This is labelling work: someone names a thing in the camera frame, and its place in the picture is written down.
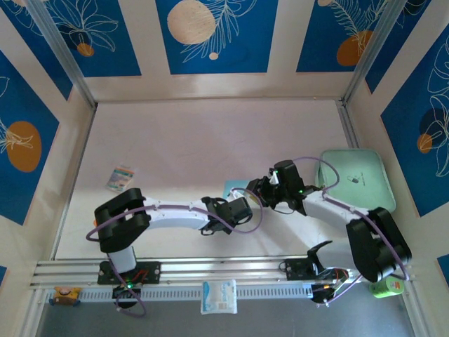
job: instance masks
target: white package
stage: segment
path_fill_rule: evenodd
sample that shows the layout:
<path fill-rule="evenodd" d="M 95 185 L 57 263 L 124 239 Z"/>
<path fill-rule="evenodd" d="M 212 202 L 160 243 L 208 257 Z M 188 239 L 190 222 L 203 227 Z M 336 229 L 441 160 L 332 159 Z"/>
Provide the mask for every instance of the white package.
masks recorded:
<path fill-rule="evenodd" d="M 236 280 L 203 282 L 201 314 L 236 314 Z"/>

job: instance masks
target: white floor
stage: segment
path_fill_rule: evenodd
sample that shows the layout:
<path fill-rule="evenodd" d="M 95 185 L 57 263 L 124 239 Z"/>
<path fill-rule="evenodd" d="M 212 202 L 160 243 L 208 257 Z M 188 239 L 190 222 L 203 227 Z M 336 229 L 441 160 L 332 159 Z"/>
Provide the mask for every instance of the white floor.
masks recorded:
<path fill-rule="evenodd" d="M 56 258 L 105 256 L 85 236 L 93 228 L 95 208 L 116 196 L 105 184 L 120 163 L 138 170 L 132 185 L 144 195 L 186 201 L 221 197 L 226 180 L 261 178 L 278 161 L 319 156 L 335 147 L 347 147 L 347 142 L 332 100 L 99 104 Z M 298 168 L 304 182 L 313 184 L 314 163 Z M 254 219 L 239 228 L 255 226 L 258 216 L 255 211 Z M 336 234 L 299 214 L 265 209 L 264 216 L 261 228 L 250 235 L 147 230 L 135 242 L 135 253 L 141 258 L 302 254 Z"/>

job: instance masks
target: gray floor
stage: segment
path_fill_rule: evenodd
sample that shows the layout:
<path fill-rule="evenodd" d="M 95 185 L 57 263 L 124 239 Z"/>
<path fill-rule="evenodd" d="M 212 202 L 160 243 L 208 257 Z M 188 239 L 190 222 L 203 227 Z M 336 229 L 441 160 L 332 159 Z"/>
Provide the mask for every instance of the gray floor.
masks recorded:
<path fill-rule="evenodd" d="M 46 305 L 37 336 L 414 336 L 402 298 L 376 299 L 365 284 L 330 308 L 304 299 L 240 300 L 237 315 L 203 316 L 198 301 L 152 302 L 147 308 L 145 318 L 135 319 L 117 313 L 112 303 Z"/>

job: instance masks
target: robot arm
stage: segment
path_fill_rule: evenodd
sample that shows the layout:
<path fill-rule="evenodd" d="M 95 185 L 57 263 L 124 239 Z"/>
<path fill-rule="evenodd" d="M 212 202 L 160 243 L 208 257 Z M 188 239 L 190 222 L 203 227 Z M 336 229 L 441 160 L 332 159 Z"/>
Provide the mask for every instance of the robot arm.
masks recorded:
<path fill-rule="evenodd" d="M 308 251 L 308 259 L 318 267 L 318 272 L 325 267 L 355 267 L 366 279 L 377 282 L 398 268 L 391 251 L 375 235 L 364 217 L 374 221 L 381 229 L 404 264 L 411 259 L 410 249 L 388 211 L 381 208 L 369 211 L 350 205 L 344 209 L 325 200 L 319 188 L 304 185 L 291 160 L 274 165 L 268 176 L 252 180 L 247 190 L 257 195 L 264 207 L 274 209 L 277 204 L 286 202 L 290 209 L 304 216 L 346 229 L 347 239 L 344 242 L 323 242 Z M 227 200 L 204 197 L 179 203 L 147 199 L 140 189 L 133 188 L 98 207 L 95 219 L 100 225 L 134 209 L 142 210 L 98 230 L 100 249 L 109 254 L 118 273 L 135 268 L 136 259 L 131 244 L 146 229 L 187 227 L 200 230 L 202 235 L 217 231 L 230 234 L 233 228 L 248 222 L 253 215 L 243 195 L 231 194 Z M 223 219 L 228 226 L 210 214 Z"/>
<path fill-rule="evenodd" d="M 200 230 L 202 235 L 218 231 L 230 234 L 232 228 L 253 217 L 246 198 L 239 193 L 230 195 L 227 200 L 204 197 L 192 202 L 173 202 L 145 198 L 140 189 L 132 188 L 98 207 L 95 220 L 101 225 L 127 210 L 143 208 L 145 210 L 117 219 L 98 231 L 100 250 L 109 254 L 118 273 L 135 268 L 131 244 L 147 229 L 185 227 Z M 223 219 L 229 227 L 207 213 Z"/>
<path fill-rule="evenodd" d="M 391 214 L 383 209 L 354 207 L 330 197 L 315 186 L 306 186 L 291 160 L 274 165 L 269 175 L 252 180 L 247 187 L 263 206 L 274 209 L 286 202 L 290 209 L 304 216 L 318 218 L 341 230 L 347 240 L 324 242 L 308 252 L 319 271 L 326 267 L 355 267 L 367 280 L 377 282 L 398 269 L 389 247 L 379 238 L 370 222 L 380 229 L 401 259 L 408 263 L 412 254 Z"/>

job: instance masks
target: orange circle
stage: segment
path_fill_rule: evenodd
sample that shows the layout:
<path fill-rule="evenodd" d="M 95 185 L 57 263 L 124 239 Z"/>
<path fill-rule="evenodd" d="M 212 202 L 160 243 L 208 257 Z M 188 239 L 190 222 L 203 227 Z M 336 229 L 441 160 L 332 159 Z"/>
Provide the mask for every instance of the orange circle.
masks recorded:
<path fill-rule="evenodd" d="M 432 137 L 427 133 L 423 133 L 418 138 L 418 150 L 424 154 L 429 153 L 430 150 L 432 150 Z"/>
<path fill-rule="evenodd" d="M 95 52 L 90 44 L 79 44 L 76 49 L 78 53 L 82 54 L 82 56 L 86 56 L 87 58 L 93 56 Z"/>
<path fill-rule="evenodd" d="M 344 67 L 356 65 L 370 41 L 373 31 L 363 30 L 356 36 L 349 37 L 340 45 L 337 52 L 337 61 Z"/>
<path fill-rule="evenodd" d="M 6 138 L 10 144 L 6 146 L 6 151 L 9 162 L 19 171 L 25 173 L 34 171 L 42 153 L 39 131 L 27 121 L 12 123 L 8 131 Z"/>

